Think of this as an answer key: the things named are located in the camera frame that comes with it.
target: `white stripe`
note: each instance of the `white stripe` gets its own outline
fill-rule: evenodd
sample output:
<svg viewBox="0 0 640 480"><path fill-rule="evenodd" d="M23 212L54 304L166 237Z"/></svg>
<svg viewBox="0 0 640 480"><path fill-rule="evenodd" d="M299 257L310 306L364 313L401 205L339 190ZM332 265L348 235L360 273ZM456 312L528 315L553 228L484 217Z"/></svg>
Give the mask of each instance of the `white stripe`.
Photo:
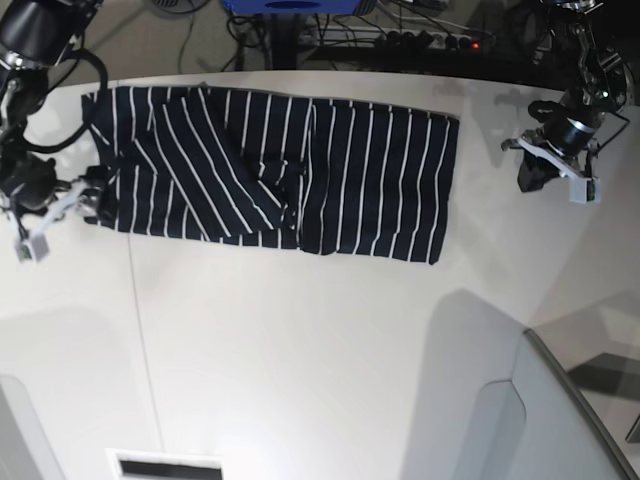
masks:
<svg viewBox="0 0 640 480"><path fill-rule="evenodd" d="M153 162L151 161L151 158L149 158L149 155L147 155L147 152L144 150L144 148L142 148L142 145L140 144L140 142L138 141L138 139L136 138L133 141L134 145L138 148L138 151L142 154L142 156L145 158L145 160L147 161L147 163L149 164L149 166L151 167L151 170L153 170L154 174L158 174L158 169L155 167L155 165L153 164Z"/></svg>
<svg viewBox="0 0 640 480"><path fill-rule="evenodd" d="M251 110L251 92L247 93L247 103L244 108L244 126L242 127L242 144L240 156L244 157L244 146L247 144L247 130L249 130L249 111Z"/></svg>
<svg viewBox="0 0 640 480"><path fill-rule="evenodd" d="M198 142L198 145L200 145L200 148L202 149L202 152L204 153L204 155L207 157L207 160L209 160L209 165L211 165L211 171L213 172L213 175L216 177L216 180L218 180L218 183L220 184L222 191L227 197L227 200L229 200L229 204L231 205L231 208L238 216L238 219L242 222L242 225L244 225L244 228L247 230L247 233L251 233L252 231L251 227L249 227L247 220L244 218L244 216L238 209L237 205L235 204L233 198L231 197L231 194L229 193L229 190L227 189L227 186L224 184L224 182L220 178L220 175L218 175L218 170L216 169L215 163L213 162L213 158L211 158L211 155L209 155L209 151L204 146L204 143L202 143L200 134L196 131L196 128L193 126L193 122L191 121L191 116L189 114L189 109L187 108L187 102L184 98L182 99L182 109L184 110L184 116L187 118L187 123L189 124L189 128L191 128L191 132L193 133L194 138Z"/></svg>
<svg viewBox="0 0 640 480"><path fill-rule="evenodd" d="M149 120L147 120L147 131L151 130L151 119L153 118L153 103L151 103L151 91L153 87L149 87L147 92L147 104L149 105Z"/></svg>
<svg viewBox="0 0 640 480"><path fill-rule="evenodd" d="M356 121L356 111L351 110L351 126L349 127L349 141L347 142L347 151L344 158L344 169L342 172L342 187L340 189L340 207L338 210L338 235L336 236L336 250L340 250L342 243L342 218L344 215L344 190L347 184L347 173L349 169L349 157L351 156L351 141L353 140L353 126Z"/></svg>
<svg viewBox="0 0 640 480"><path fill-rule="evenodd" d="M289 97L289 101L287 102L287 113L284 116L284 133L282 136L282 146L280 147L280 161L282 162L282 166L280 168L280 176L278 180L276 180L276 185L280 185L282 181L282 177L284 177L285 168L288 165L288 162L284 159L284 155L287 150L287 137L289 135L289 118L291 116L291 102L293 101L292 97Z"/></svg>
<svg viewBox="0 0 640 480"><path fill-rule="evenodd" d="M164 236L169 236L169 217L171 216L171 208L173 207L173 182L169 184L169 198L167 199L167 216L164 218Z"/></svg>
<svg viewBox="0 0 640 480"><path fill-rule="evenodd" d="M436 197L436 213L433 216L433 225L431 226L431 234L429 235L429 248L427 250L427 262L431 258L431 244L433 243L433 234L436 231L438 225L438 218L440 216L440 190L438 189L438 177L440 176L440 167L442 167L442 160L444 160L444 154L447 151L447 142L449 141L449 127L451 122L447 118L447 131L444 135L444 143L442 144L442 153L440 154L440 161L438 162L438 168L436 169L436 176L433 180L433 190Z"/></svg>
<svg viewBox="0 0 640 480"><path fill-rule="evenodd" d="M160 145L160 139L158 138L158 130L157 129L153 131L153 135L156 138L156 145L158 146L158 152L160 153L160 156L162 157L162 160L167 165L167 168L169 169L169 172L171 173L171 177L176 182L176 185L178 186L178 189L180 190L180 193L182 194L182 197L184 198L184 201L187 203L188 208L191 209L191 212L193 213L193 216L196 219L196 223L198 224L198 226L200 227L200 230L202 230L202 232L204 233L205 238L208 241L209 240L209 236L207 235L207 233L206 233L206 231L204 229L204 226L202 225L202 222L200 221L200 218L198 217L198 214L196 213L195 209L193 208L193 205L191 205L191 202L189 201L189 197L187 197L187 193L184 191L184 188L182 188L182 185L180 184L180 181L178 180L178 177L176 176L176 172L174 172L173 168L171 168L171 164L169 163L169 160L167 160L167 157L164 154L164 151L162 150L162 146Z"/></svg>
<svg viewBox="0 0 640 480"><path fill-rule="evenodd" d="M420 163L420 170L418 170L418 178L416 179L416 192L418 194L418 212L416 213L416 226L413 229L413 235L411 236L411 245L409 246L409 255L407 261L410 262L413 257L413 247L416 244L416 235L420 230L420 218L422 217L422 192L420 191L420 182L422 181L422 174L424 173L424 166L427 163L427 154L429 152L429 143L431 140L431 117L429 116L429 123L427 126L427 138L424 143L424 153L422 154L422 162Z"/></svg>
<svg viewBox="0 0 640 480"><path fill-rule="evenodd" d="M189 166L189 170L191 170L191 173L193 174L193 178L195 178L196 182L198 183L198 186L200 187L200 191L206 197L207 202L209 202L209 206L211 207L211 210L213 211L213 214L215 215L216 219L218 220L218 223L220 224L220 226L224 230L224 234L227 237L230 237L231 236L231 232L229 232L229 229L227 228L227 226L225 225L224 221L222 220L222 217L220 216L220 212L218 212L218 209L216 208L215 203L213 203L213 200L209 196L209 192L207 191L207 189L205 188L204 184L202 183L202 179L200 178L200 176L196 172L196 169L194 168L193 164L191 163L191 160L189 160L189 155L187 155L187 152L185 152L184 149L182 148L182 144L178 140L178 137L176 136L176 132L174 132L174 130L173 130L173 125L171 124L171 119L169 118L169 111L167 110L167 106L163 105L162 106L162 110L164 112L164 118L167 121L167 127L169 128L169 133L171 134L171 137L173 138L173 141L174 141L176 147L178 147L178 150L180 151L180 154L182 155L182 157L184 158L185 162Z"/></svg>
<svg viewBox="0 0 640 480"><path fill-rule="evenodd" d="M120 172L118 172L117 176L116 176L116 200L118 201L118 214L116 215L116 224L115 224L115 230L116 232L120 231Z"/></svg>
<svg viewBox="0 0 640 480"><path fill-rule="evenodd" d="M129 105L131 105L131 141L136 138L136 102L133 100L133 87L129 87Z"/></svg>
<svg viewBox="0 0 640 480"><path fill-rule="evenodd" d="M136 165L133 169L133 217L131 218L131 228L129 229L130 233L136 228L136 217L138 215L138 179L140 176L140 166Z"/></svg>
<svg viewBox="0 0 640 480"><path fill-rule="evenodd" d="M382 159L382 172L380 173L380 202L378 205L378 233L376 234L376 238L373 240L371 244L371 252L369 255L373 255L376 249L376 244L378 240L380 240L380 234L382 233L382 204L383 204L383 190L384 190L384 177L387 174L387 160L389 159L389 146L391 145L391 131L393 129L393 113L389 115L389 129L387 130L387 145L384 149L384 157Z"/></svg>
<svg viewBox="0 0 640 480"><path fill-rule="evenodd" d="M227 90L227 100L224 105L224 128L229 125L229 105L231 104L231 90Z"/></svg>
<svg viewBox="0 0 640 480"><path fill-rule="evenodd" d="M264 175L264 149L267 146L267 133L269 132L269 115L271 114L271 95L267 97L267 108L264 113L264 127L262 129L262 145L260 146L260 171L258 178Z"/></svg>
<svg viewBox="0 0 640 480"><path fill-rule="evenodd" d="M314 121L314 128L315 128L315 125L317 125L318 123L317 110L315 107L313 107L312 110L313 110L313 121ZM304 222L304 212L307 210L309 193L311 193L311 184L313 183L313 160L311 158L311 130L309 130L309 133L307 134L307 136L309 137L309 141L307 143L307 149L309 150L309 162L308 162L309 180L307 181L307 193L305 193L304 202L302 204L302 210L300 211L300 225L302 225Z"/></svg>
<svg viewBox="0 0 640 480"><path fill-rule="evenodd" d="M222 156L224 157L225 161L227 162L227 167L229 167L229 173L231 173L231 176L233 177L233 181L236 182L236 185L238 185L240 190L242 190L244 192L244 194L246 195L247 199L249 199L249 201L251 202L251 205L260 214L260 216L262 217L264 222L269 226L270 229L273 230L273 228L274 228L273 224L269 221L269 219L267 218L267 215L262 211L262 209L260 208L259 205L256 205L256 203L253 201L253 198L251 198L251 196L249 195L249 192L247 192L247 190L244 188L244 186L238 180L238 177L236 177L236 173L234 172L233 167L231 166L231 162L229 161L229 157L227 157L227 152L225 151L224 148L222 148L222 144L220 143L220 139L218 138L218 132L216 132L216 129L213 128L213 123L211 122L211 117L209 116L209 111L206 108L206 103L204 101L204 96L202 95L202 92L199 92L199 94L200 94L200 100L202 102L202 110L203 110L204 115L205 115L205 117L207 119L207 123L209 124L209 129L211 130L211 133L213 134L213 138L216 140L216 144L218 145L218 149L222 153Z"/></svg>
<svg viewBox="0 0 640 480"><path fill-rule="evenodd" d="M304 136L302 139L302 150L300 153L300 164L304 165L304 154L307 148L307 137L309 137L309 119L311 118L311 107L313 105L313 99L309 99L309 106L307 107L307 117L304 121ZM303 196L303 185L302 185L303 175L298 177L298 222L297 222L297 231L296 231L296 239L298 243L300 243L300 233L302 229L302 196Z"/></svg>
<svg viewBox="0 0 640 480"><path fill-rule="evenodd" d="M402 180L404 180L404 171L407 169L407 158L409 158L409 144L411 143L412 125L413 125L413 115L411 114L411 109L409 109L409 125L407 126L407 143L404 147L404 159L402 160L402 168L400 169L400 177L398 178L398 193L400 194L400 200L398 202L398 224L396 225L396 231L393 232L393 239L391 240L391 248L389 249L389 257L393 257L393 253L396 248L396 240L398 239L398 233L400 233L400 227L402 224L402 207L404 204L404 197L402 195Z"/></svg>
<svg viewBox="0 0 640 480"><path fill-rule="evenodd" d="M313 106L313 99L309 99L309 106L307 107L307 118L304 121L304 137L302 138L302 153L300 154L300 163L304 163L304 150L307 148L307 131L309 130L309 120L311 118L311 107Z"/></svg>
<svg viewBox="0 0 640 480"><path fill-rule="evenodd" d="M327 206L327 197L329 196L329 184L331 183L331 147L333 146L333 129L336 125L336 107L331 107L333 112L331 113L331 127L329 129L329 146L327 147L327 190L322 200L322 207L320 207L320 251L322 254L322 245L324 242L324 209Z"/></svg>
<svg viewBox="0 0 640 480"><path fill-rule="evenodd" d="M147 222L147 235L151 235L151 224L153 223L153 209L154 205L154 197L156 195L156 184L158 182L158 177L156 175L153 176L151 180L151 193L149 194L149 221Z"/></svg>
<svg viewBox="0 0 640 480"><path fill-rule="evenodd" d="M182 238L187 238L187 216L189 215L189 207L185 207L184 213L182 214Z"/></svg>
<svg viewBox="0 0 640 480"><path fill-rule="evenodd" d="M100 133L100 130L98 130L98 128L95 125L91 124L91 130L93 130L93 132L96 135L98 135L98 137L100 137L100 140L102 140L105 143L105 145L108 145L109 147L111 146L111 142L109 140L107 140L104 137L104 135L102 135L102 133Z"/></svg>
<svg viewBox="0 0 640 480"><path fill-rule="evenodd" d="M353 253L358 251L360 237L362 235L362 211L364 210L364 188L367 183L367 171L369 169L369 154L371 153L371 134L373 133L373 106L369 104L369 134L367 135L367 148L364 154L364 173L362 175L362 187L360 187L360 208L358 209L358 233Z"/></svg>
<svg viewBox="0 0 640 480"><path fill-rule="evenodd" d="M116 100L116 91L111 91L111 110L113 114L113 154L118 156L118 102Z"/></svg>
<svg viewBox="0 0 640 480"><path fill-rule="evenodd" d="M249 130L249 112L251 111L251 92L247 92L247 104L244 109L244 126L242 128L242 143L240 145L240 157L244 157L244 148L247 144L247 131ZM282 203L269 191L269 189L258 179L258 185L271 198L271 200L282 208Z"/></svg>

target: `metal bracket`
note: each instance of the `metal bracket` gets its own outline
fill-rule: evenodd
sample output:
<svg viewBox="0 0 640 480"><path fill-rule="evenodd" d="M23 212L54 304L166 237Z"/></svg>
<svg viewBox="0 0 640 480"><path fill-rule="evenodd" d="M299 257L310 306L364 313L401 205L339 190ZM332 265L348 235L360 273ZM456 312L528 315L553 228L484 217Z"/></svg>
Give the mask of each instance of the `metal bracket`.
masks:
<svg viewBox="0 0 640 480"><path fill-rule="evenodd" d="M565 162L560 156L552 152L548 147L535 145L535 137L531 138L531 132L525 132L515 143L527 152L538 158L543 158L560 171L561 177L569 179L569 199L575 203L600 203L602 191L600 179L597 177L585 177L574 166Z"/></svg>

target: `cable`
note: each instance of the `cable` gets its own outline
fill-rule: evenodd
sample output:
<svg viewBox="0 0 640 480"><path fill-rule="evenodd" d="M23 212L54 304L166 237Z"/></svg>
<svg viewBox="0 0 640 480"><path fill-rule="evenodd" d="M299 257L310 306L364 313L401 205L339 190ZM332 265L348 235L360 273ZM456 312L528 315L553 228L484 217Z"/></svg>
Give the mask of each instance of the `cable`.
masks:
<svg viewBox="0 0 640 480"><path fill-rule="evenodd" d="M243 50L244 48L259 48L262 51L265 70L271 70L271 57L267 49L267 33L262 16L239 16L235 15L235 13L227 10L226 8L224 9L224 11L228 17L226 24L227 32L229 33L229 36L235 40L236 45L238 45L239 49ZM249 28L241 30L241 28L245 27L246 25L249 25ZM255 36L257 37L257 40L254 43L249 43L247 41L247 38L249 37L251 32L254 32ZM243 55L240 54L237 54L237 57L244 58Z"/></svg>
<svg viewBox="0 0 640 480"><path fill-rule="evenodd" d="M229 66L233 63L233 61L238 58L238 54L234 53L233 56L229 59L229 61L227 61L227 63L224 64L224 67L222 67L220 69L221 72L226 72L227 68L229 68Z"/></svg>
<svg viewBox="0 0 640 480"><path fill-rule="evenodd" d="M343 29L345 30L349 30L351 32L351 35L353 35L353 43L355 43L356 47L358 46L358 37L356 35L356 32L353 31L353 29L347 25L345 25L344 23L340 22L339 20L336 20L337 15L334 15L333 17L333 22L337 23L338 25L340 25Z"/></svg>
<svg viewBox="0 0 640 480"><path fill-rule="evenodd" d="M160 10L161 12L164 12L168 15L178 15L178 16L183 16L183 15L193 15L194 13L199 12L200 10L202 10L204 7L206 7L207 5L209 5L211 3L211 0L206 0L202 5L195 7L193 5L193 1L189 1L189 3L191 4L191 10L187 10L186 12L176 12L173 10L167 10L165 8L162 8L160 5L156 5L154 3L153 7L157 8L158 10Z"/></svg>
<svg viewBox="0 0 640 480"><path fill-rule="evenodd" d="M84 33L80 36L80 48L84 48ZM62 85L71 75L73 75L73 72L76 71L76 69L78 68L78 65L80 65L79 58L77 58L76 61L73 62L73 65L71 66L71 68L67 70L66 73L62 75L62 77L60 77L58 81L49 88L49 90L47 90L47 93L45 94L45 96L49 95L56 88Z"/></svg>
<svg viewBox="0 0 640 480"><path fill-rule="evenodd" d="M83 134L86 132L93 120L98 113L98 109L104 103L107 98L107 87L109 83L109 75L107 73L107 67L104 66L102 60L100 60L97 56L91 53L89 50L84 48L73 50L69 53L69 60L79 59L87 62L98 72L98 76L100 77L100 88L98 90L98 95L96 98L96 102L93 104L88 113L85 114L84 119L82 120L82 125L78 130L76 130L69 138L66 140L50 146L42 146L42 145L34 145L26 139L22 139L22 143L26 147L27 150L36 153L43 153L45 155L51 155L53 153L57 153L60 150L64 150L69 145L75 143Z"/></svg>
<svg viewBox="0 0 640 480"><path fill-rule="evenodd" d="M400 23L400 21L402 21L402 22L412 22L412 23L424 23L425 21L428 21L425 18L425 16L422 15L422 14L418 14L418 15L421 15L419 17L405 17L404 15L397 14L397 13L389 10L386 7L386 5L384 5L380 1L378 1L378 3L376 4L376 8L378 10L380 10L382 13L384 13L385 15L387 15L388 17L392 17L393 19L395 19L398 23ZM450 25L452 27L459 28L460 30L466 30L466 31L470 31L470 32L479 32L479 33L484 33L486 35L491 35L491 32L489 32L489 31L487 31L485 29L472 28L472 27L469 27L467 25L461 25L459 23L450 22L448 20L440 20L440 19L438 19L437 21L438 21L438 23L442 23L444 25Z"/></svg>
<svg viewBox="0 0 640 480"><path fill-rule="evenodd" d="M345 43L349 43L352 44L354 43L353 40L337 40L335 42L331 42L331 43L325 43L325 47L333 47L334 45L344 45ZM375 40L368 40L368 39L361 39L358 40L358 43L368 43L371 45L375 45L376 41Z"/></svg>
<svg viewBox="0 0 640 480"><path fill-rule="evenodd" d="M182 46L180 47L180 53L178 54L178 73L180 75L183 74L182 72L182 59L184 57L184 51L187 48L187 44L189 43L189 40L191 39L191 34L193 33L193 25L196 23L196 7L193 5L193 1L192 0L188 0L189 4L191 5L191 11L193 13L191 13L191 20L189 21L189 30L187 31L187 35L186 37L184 37L184 42L182 42Z"/></svg>
<svg viewBox="0 0 640 480"><path fill-rule="evenodd" d="M625 129L629 126L629 124L631 123L631 120L629 120L627 117L623 117L622 115L615 113L615 112L611 112L611 115L613 115L614 117L619 118L620 120L622 120L624 122L624 125L622 125L622 127L620 127L618 129L618 131L616 133L614 133L613 135L611 135L611 137L604 142L602 145L600 145L598 147L598 149L595 152L595 155L598 156L600 154L600 152L602 152L602 150L605 149L605 147L607 145L609 145L611 142L613 142L616 138L618 138L618 136L625 131Z"/></svg>
<svg viewBox="0 0 640 480"><path fill-rule="evenodd" d="M396 5L401 5L403 8L406 8L407 10L409 10L412 13L415 13L416 15L421 16L422 18L424 18L425 20L428 20L430 23L434 24L436 27L438 27L440 30L442 30L444 33L446 33L449 37L453 37L453 35L451 34L451 32L444 26L442 25L440 22L438 22L437 20L434 20L433 18L431 18L428 15L424 15L420 12L418 12L417 10L414 10L412 8L407 7L406 5L402 5L402 0L391 0L392 3L395 3Z"/></svg>
<svg viewBox="0 0 640 480"><path fill-rule="evenodd" d="M631 75L631 79L633 80L633 84L637 85L638 84L638 80L636 80L636 75L633 73L633 70L631 70L631 67L629 66L629 64L627 62L624 62L624 66L627 68L627 71L629 72L629 75Z"/></svg>

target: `folded garment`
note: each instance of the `folded garment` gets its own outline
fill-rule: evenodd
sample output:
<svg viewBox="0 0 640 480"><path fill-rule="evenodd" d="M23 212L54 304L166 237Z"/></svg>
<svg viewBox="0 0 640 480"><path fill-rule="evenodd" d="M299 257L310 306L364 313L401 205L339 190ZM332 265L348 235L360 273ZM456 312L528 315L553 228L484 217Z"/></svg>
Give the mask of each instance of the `folded garment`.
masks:
<svg viewBox="0 0 640 480"><path fill-rule="evenodd" d="M86 113L95 94L83 97ZM438 260L457 119L217 87L119 87L91 125L120 232Z"/></svg>

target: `black wire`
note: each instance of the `black wire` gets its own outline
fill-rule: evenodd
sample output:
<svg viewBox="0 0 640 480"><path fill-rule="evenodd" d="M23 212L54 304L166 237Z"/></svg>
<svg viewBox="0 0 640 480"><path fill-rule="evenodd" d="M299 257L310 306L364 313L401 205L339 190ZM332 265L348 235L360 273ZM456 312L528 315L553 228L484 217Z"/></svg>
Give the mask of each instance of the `black wire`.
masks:
<svg viewBox="0 0 640 480"><path fill-rule="evenodd" d="M639 80L636 79L636 75L635 73L633 73L633 70L631 70L631 67L629 66L629 64L627 62L624 62L624 66L627 67L627 70L629 71L629 75L631 75L631 79L633 80L633 84L637 85Z"/></svg>
<svg viewBox="0 0 640 480"><path fill-rule="evenodd" d="M233 63L233 61L238 58L238 54L234 53L233 56L227 61L227 63L224 64L224 67L222 67L220 69L221 72L226 72L227 68L229 68L229 66Z"/></svg>
<svg viewBox="0 0 640 480"><path fill-rule="evenodd" d="M329 28L329 24L331 23L331 15L327 14L327 18L324 19L324 30L322 31L322 38L327 34L327 29Z"/></svg>
<svg viewBox="0 0 640 480"><path fill-rule="evenodd" d="M324 45L324 32L322 31L322 25L320 24L320 15L315 13L313 18L316 21L316 25L318 26L318 40L320 42L320 46Z"/></svg>
<svg viewBox="0 0 640 480"><path fill-rule="evenodd" d="M80 48L84 48L84 33L80 36ZM58 81L49 88L49 90L47 90L46 95L49 95L56 88L62 85L71 75L73 75L73 72L76 71L76 69L78 68L78 65L80 65L80 59L76 58L76 61L73 62L73 65L71 66L71 68L67 70L67 72L62 77L60 77Z"/></svg>
<svg viewBox="0 0 640 480"><path fill-rule="evenodd" d="M246 24L251 25L251 28L249 29L249 32L251 30L255 30L256 31L256 35L259 37L260 35L258 34L258 28L256 26L256 23L254 22L253 19L250 19L249 17L232 17L232 18L228 18L227 19L227 32L229 33L229 36L231 38L233 38L233 40L236 43L241 43L240 38L237 36L236 33L233 32L233 29L231 28L231 25L234 25L236 27L238 26L244 26ZM257 40L255 43L249 43L246 40L243 41L244 43L242 44L242 46L244 48L261 48L261 44L260 44L260 40Z"/></svg>
<svg viewBox="0 0 640 480"><path fill-rule="evenodd" d="M191 13L191 20L189 21L189 30L187 31L187 36L184 37L184 42L182 42L182 46L180 47L180 53L178 54L178 73L180 75L182 75L182 59L184 57L184 52L187 48L187 44L189 43L189 40L191 39L191 34L193 33L193 25L196 23L196 7L193 5L193 1L192 0L188 0L189 4L191 5L191 10L193 13Z"/></svg>
<svg viewBox="0 0 640 480"><path fill-rule="evenodd" d="M340 17L340 18L342 18L342 17L349 17L348 15L337 15L337 16L338 16L338 17ZM357 18L357 19L358 19L358 20L360 20L361 22L364 22L364 23L366 23L367 25L371 25L372 27L377 28L377 29L378 29L378 31L379 31L379 32L380 32L384 37L386 37L386 36L387 36L387 32L385 32L385 31L380 27L380 25L376 25L375 23L373 23L373 22L371 22L371 21L367 20L367 19L366 19L366 18L364 18L364 17L354 16L353 18Z"/></svg>
<svg viewBox="0 0 640 480"><path fill-rule="evenodd" d="M107 97L107 87L109 83L109 75L107 73L107 67L105 67L102 60L100 60L97 56L91 53L89 50L84 48L74 50L69 54L69 59L80 59L88 64L90 64L95 70L98 72L98 76L100 77L100 88L98 89L98 95L95 103L91 106L91 109L88 110L84 119L82 120L82 125L78 128L71 136L69 136L66 140L56 144L56 145L34 145L26 139L22 139L22 143L25 148L31 152L43 153L46 155L51 155L53 153L57 153L60 150L64 150L69 145L75 143L83 134L86 132L91 123L98 113L98 109L102 106L102 103L105 101Z"/></svg>
<svg viewBox="0 0 640 480"><path fill-rule="evenodd" d="M333 47L334 45L344 45L345 43L352 44L353 40L336 40L335 42L325 43L324 46L325 47ZM358 40L358 43L368 43L370 45L375 45L376 41L375 40L362 39L362 40Z"/></svg>
<svg viewBox="0 0 640 480"><path fill-rule="evenodd" d="M368 25L371 25L371 26L372 26L372 27L374 27L374 28L377 28L377 29L380 31L380 33L381 33L385 38L387 37L387 32L385 32L385 31L382 29L382 27L380 27L380 25L376 25L375 23L373 23L373 22L371 22L371 21L367 20L367 19L366 19L366 18L364 18L364 17L356 17L356 18L357 18L358 20L360 20L360 21L362 21L362 22L364 22L364 23L368 24Z"/></svg>
<svg viewBox="0 0 640 480"><path fill-rule="evenodd" d="M353 43L355 44L355 46L358 46L358 37L356 35L356 32L353 31L353 29L351 27L349 27L348 25L345 25L344 23L340 22L339 20L336 20L336 17L333 17L333 23L337 23L338 25L340 25L343 29L345 30L349 30L351 32L351 35L353 35Z"/></svg>
<svg viewBox="0 0 640 480"><path fill-rule="evenodd" d="M421 13L413 8L408 7L407 5L403 5L402 0L391 0L391 2L395 3L396 5L400 6L400 8L406 8L407 10L409 10L411 13L415 13L416 15L424 18L425 20L431 22L432 24L434 24L436 27L438 27L440 30L442 30L444 33L446 33L449 37L453 37L453 35L451 34L451 32L444 26L442 25L440 22L438 22L437 20L434 20L433 18L431 18L429 15L425 15L424 13Z"/></svg>
<svg viewBox="0 0 640 480"><path fill-rule="evenodd" d="M618 136L619 136L622 132L624 132L624 130L625 130L625 129L629 126L629 124L631 123L631 120L629 120L627 117L623 117L623 116L622 116L622 115L620 115L620 114L617 114L617 113L611 112L611 115L613 115L614 117L617 117L617 118L619 118L620 120L622 120L622 121L624 122L624 125L622 125L622 127L620 127L616 133L614 133L613 135L611 135L611 137L609 138L609 140L607 140L606 142L604 142L602 145L600 145L600 146L598 147L598 149L597 149L597 150L596 150L596 152L595 152L595 155L596 155L596 156L597 156L597 155L599 155L599 154L600 154L600 152L602 152L602 150L604 150L604 149L605 149L605 147L606 147L607 145L609 145L609 144L610 144L611 142L613 142L616 138L618 138Z"/></svg>
<svg viewBox="0 0 640 480"><path fill-rule="evenodd" d="M162 8L159 5L156 5L155 3L153 4L154 8L157 8L158 10L167 13L169 15L177 15L177 16L182 16L182 15L192 15L196 12L199 12L200 10L202 10L204 7L206 7L207 5L209 5L211 3L211 0L206 0L206 2L204 2L202 5L200 5L199 7L194 7L193 2L190 1L189 2L191 4L191 10L187 10L186 12L176 12L173 10L167 10L165 8Z"/></svg>

